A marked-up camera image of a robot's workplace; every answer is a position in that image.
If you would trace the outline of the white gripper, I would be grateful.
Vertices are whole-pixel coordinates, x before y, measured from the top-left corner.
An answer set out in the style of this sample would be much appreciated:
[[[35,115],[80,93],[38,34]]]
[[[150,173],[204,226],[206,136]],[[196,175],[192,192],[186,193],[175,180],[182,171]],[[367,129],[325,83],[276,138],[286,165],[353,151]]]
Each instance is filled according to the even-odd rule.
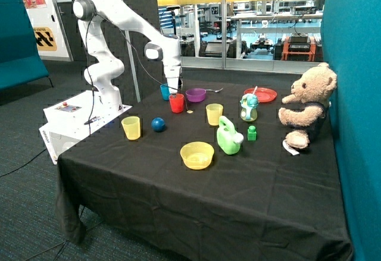
[[[164,74],[167,79],[169,92],[179,92],[183,84],[182,67],[180,65],[165,65]]]

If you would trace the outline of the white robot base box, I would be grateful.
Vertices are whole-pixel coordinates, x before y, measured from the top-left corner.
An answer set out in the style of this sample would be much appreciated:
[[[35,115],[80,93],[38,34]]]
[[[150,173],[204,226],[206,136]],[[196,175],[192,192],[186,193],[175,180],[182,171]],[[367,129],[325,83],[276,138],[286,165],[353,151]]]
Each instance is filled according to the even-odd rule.
[[[96,91],[86,90],[43,110],[47,123],[39,131],[53,164],[60,154],[98,131],[131,108],[119,104],[110,110]]]

